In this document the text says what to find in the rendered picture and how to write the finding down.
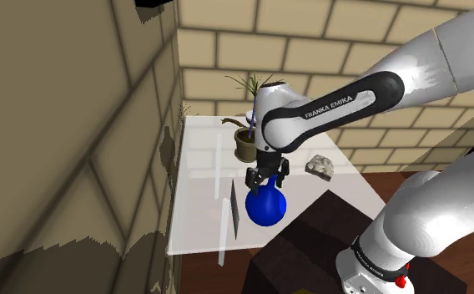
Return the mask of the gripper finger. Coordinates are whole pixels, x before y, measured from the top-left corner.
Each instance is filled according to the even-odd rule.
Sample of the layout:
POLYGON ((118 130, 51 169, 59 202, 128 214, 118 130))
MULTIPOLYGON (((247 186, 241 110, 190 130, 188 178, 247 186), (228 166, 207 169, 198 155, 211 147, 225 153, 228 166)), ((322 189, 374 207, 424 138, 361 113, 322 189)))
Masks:
POLYGON ((254 195, 258 194, 259 186, 268 178, 268 169, 264 167, 247 168, 245 173, 245 184, 254 195))
POLYGON ((290 174, 290 162, 282 157, 280 159, 280 170, 277 173, 275 184, 278 188, 282 187, 282 183, 287 175, 290 174))

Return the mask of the potted plant in olive pot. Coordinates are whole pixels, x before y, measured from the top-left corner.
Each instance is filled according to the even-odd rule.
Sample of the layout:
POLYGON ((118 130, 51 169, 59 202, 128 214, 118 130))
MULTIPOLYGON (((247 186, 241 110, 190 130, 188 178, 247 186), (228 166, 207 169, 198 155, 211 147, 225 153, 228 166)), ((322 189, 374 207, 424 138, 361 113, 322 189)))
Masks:
POLYGON ((222 124, 231 123, 235 124, 238 129, 234 132, 234 141, 236 147, 234 150, 234 156, 241 162, 252 163, 256 160, 256 148, 255 148, 255 126, 256 126, 256 101, 259 89, 266 86, 270 79, 273 77, 271 74, 264 81, 261 80, 255 73, 247 78, 243 79, 240 76, 238 78, 229 76, 229 79, 234 80, 238 83, 239 89, 244 89, 253 96, 253 107, 251 110, 251 116, 245 116, 248 125, 244 125, 237 119, 224 118, 221 120, 222 124))

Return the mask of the blue round vase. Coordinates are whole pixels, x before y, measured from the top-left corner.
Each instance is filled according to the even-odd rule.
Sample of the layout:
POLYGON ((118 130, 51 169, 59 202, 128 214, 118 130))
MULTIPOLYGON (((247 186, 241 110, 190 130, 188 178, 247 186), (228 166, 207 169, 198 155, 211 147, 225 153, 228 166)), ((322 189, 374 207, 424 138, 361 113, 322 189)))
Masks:
POLYGON ((271 176, 266 185, 250 190, 245 197, 247 215, 258 226, 273 226, 285 216, 286 198, 276 187, 276 181, 277 175, 271 176))

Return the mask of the dark grey flat slab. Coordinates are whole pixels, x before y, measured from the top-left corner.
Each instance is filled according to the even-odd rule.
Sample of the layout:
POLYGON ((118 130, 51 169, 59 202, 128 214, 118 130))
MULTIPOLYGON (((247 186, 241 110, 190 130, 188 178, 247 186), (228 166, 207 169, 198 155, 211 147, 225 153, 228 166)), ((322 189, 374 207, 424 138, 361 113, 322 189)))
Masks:
POLYGON ((238 201, 237 201, 237 195, 236 195, 236 189, 235 189, 235 184, 234 181, 231 181, 231 186, 230 186, 230 219, 231 219, 231 225, 233 228, 233 233, 234 233, 234 238, 238 238, 238 232, 239 232, 239 223, 240 223, 240 213, 239 213, 239 206, 238 206, 238 201))

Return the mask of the grey stone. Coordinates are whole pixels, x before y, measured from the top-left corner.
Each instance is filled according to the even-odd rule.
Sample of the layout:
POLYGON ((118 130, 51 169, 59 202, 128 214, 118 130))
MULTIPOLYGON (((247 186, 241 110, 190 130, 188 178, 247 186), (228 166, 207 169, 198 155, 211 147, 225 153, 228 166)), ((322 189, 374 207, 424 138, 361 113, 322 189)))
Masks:
POLYGON ((322 155, 315 155, 305 165, 305 171, 320 177, 322 180, 330 181, 334 175, 334 165, 330 159, 322 155))

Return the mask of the white glass table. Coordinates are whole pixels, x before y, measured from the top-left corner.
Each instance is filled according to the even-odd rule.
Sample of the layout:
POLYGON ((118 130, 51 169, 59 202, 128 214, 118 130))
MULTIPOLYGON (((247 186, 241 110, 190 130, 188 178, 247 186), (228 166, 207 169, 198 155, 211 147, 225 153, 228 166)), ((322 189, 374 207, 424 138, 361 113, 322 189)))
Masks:
POLYGON ((384 201, 329 136, 318 134, 286 156, 290 174, 281 188, 287 199, 284 218, 273 226, 256 225, 245 209, 249 191, 245 172, 249 164, 234 156, 236 126, 222 124, 221 120, 219 116, 189 116, 184 122, 169 233, 170 255, 265 246, 328 190, 370 218, 375 218, 384 207, 384 201), (330 181, 305 171, 306 163, 315 155, 332 161, 334 175, 330 181), (232 180, 240 213, 237 239, 230 219, 232 180))

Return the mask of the dark robot stand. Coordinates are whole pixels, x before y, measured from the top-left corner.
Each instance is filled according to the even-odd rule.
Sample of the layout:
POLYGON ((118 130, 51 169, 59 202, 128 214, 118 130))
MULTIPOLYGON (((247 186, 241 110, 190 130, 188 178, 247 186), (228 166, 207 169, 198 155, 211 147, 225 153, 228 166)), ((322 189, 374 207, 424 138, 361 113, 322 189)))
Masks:
POLYGON ((371 222, 326 191, 252 257, 242 294, 345 294, 336 256, 371 222))

